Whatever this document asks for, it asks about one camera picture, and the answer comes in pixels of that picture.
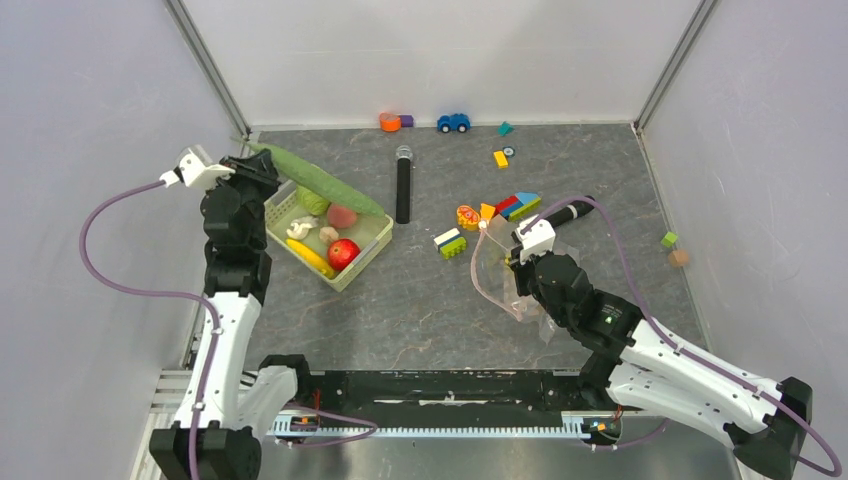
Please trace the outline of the clear polka dot zip bag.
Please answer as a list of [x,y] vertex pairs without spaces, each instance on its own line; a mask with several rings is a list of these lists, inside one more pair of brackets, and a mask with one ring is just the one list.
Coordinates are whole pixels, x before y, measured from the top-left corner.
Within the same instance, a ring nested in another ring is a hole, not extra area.
[[518,228],[502,217],[481,220],[479,237],[471,256],[471,281],[477,292],[515,321],[535,324],[538,336],[548,344],[558,327],[532,296],[519,296],[510,268],[512,250],[518,243],[512,233]]

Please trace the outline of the long green cucumber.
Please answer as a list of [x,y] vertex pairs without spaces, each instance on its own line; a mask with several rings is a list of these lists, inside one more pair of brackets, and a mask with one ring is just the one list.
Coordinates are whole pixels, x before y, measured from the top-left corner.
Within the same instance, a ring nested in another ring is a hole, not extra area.
[[383,207],[368,195],[288,150],[258,142],[243,141],[242,144],[254,153],[268,151],[279,175],[287,177],[331,203],[342,205],[358,214],[369,216],[385,214]]

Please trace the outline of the green cabbage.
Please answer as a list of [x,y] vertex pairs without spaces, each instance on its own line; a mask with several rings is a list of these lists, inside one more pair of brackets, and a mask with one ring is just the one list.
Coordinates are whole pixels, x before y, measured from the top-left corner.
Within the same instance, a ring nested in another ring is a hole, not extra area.
[[298,205],[312,216],[324,215],[331,204],[329,200],[301,185],[297,186],[295,196]]

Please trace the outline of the white mushroom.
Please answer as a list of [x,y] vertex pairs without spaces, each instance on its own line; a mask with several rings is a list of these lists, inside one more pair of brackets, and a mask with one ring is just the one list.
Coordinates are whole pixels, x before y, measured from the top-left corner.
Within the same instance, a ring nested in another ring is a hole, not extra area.
[[289,223],[286,228],[286,235],[289,239],[300,241],[305,239],[309,233],[316,228],[321,227],[319,217],[308,215],[296,218]]

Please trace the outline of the tan mushroom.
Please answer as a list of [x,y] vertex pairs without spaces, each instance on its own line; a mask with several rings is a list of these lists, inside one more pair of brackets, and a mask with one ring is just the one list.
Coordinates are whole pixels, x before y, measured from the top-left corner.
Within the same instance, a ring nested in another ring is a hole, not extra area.
[[324,226],[319,229],[319,239],[325,245],[331,245],[340,239],[340,234],[334,227]]

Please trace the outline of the red tomato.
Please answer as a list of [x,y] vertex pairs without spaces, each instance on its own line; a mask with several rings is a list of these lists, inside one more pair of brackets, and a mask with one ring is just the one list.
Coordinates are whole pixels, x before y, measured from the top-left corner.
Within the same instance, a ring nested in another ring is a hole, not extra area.
[[341,272],[357,258],[360,252],[356,242],[348,238],[340,238],[328,246],[327,262],[333,270]]

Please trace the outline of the red peach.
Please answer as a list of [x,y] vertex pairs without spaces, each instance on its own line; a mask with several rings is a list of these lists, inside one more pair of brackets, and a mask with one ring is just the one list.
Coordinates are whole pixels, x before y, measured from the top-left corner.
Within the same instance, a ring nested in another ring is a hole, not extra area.
[[348,207],[332,203],[326,211],[326,220],[335,229],[348,229],[356,224],[358,214]]

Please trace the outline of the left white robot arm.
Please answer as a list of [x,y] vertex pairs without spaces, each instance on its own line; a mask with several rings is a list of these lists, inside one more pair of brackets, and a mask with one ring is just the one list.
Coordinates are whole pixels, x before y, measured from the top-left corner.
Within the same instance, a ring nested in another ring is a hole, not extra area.
[[278,174],[266,150],[214,161],[192,145],[162,178],[204,193],[205,315],[186,393],[171,425],[152,431],[149,452],[167,479],[255,479],[261,442],[279,412],[314,394],[313,379],[288,365],[263,367],[240,389],[270,280],[264,204],[278,190]]

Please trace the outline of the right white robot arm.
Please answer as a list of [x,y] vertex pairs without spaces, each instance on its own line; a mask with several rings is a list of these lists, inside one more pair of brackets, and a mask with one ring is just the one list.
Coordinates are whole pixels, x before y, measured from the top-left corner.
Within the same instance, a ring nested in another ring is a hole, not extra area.
[[532,297],[591,351],[577,382],[585,405],[614,402],[665,416],[716,439],[767,478],[793,476],[811,420],[809,385],[715,357],[645,319],[637,305],[594,288],[568,255],[512,259],[509,267],[518,295]]

